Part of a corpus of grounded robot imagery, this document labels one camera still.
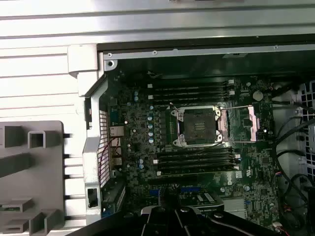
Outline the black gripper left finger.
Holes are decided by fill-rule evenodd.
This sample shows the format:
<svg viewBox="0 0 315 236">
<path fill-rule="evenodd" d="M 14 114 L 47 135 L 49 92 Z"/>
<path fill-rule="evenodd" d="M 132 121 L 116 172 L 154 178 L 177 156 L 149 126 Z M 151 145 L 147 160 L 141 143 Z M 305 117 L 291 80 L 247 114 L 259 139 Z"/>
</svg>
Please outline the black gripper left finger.
<svg viewBox="0 0 315 236">
<path fill-rule="evenodd" d="M 172 212 L 168 188 L 159 191 L 157 206 L 146 206 L 141 210 L 141 216 L 146 217 L 142 236 L 166 236 Z"/>
</svg>

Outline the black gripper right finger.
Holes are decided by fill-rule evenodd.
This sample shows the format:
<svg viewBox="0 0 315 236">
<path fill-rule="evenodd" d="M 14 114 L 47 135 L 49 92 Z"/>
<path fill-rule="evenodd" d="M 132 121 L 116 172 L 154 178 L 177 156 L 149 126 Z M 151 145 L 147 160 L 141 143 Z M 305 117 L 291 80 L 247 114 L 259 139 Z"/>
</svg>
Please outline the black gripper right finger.
<svg viewBox="0 0 315 236">
<path fill-rule="evenodd" d="M 193 206 L 185 206 L 180 202 L 180 190 L 172 188 L 172 208 L 181 228 L 183 236 L 206 236 L 203 215 Z"/>
</svg>

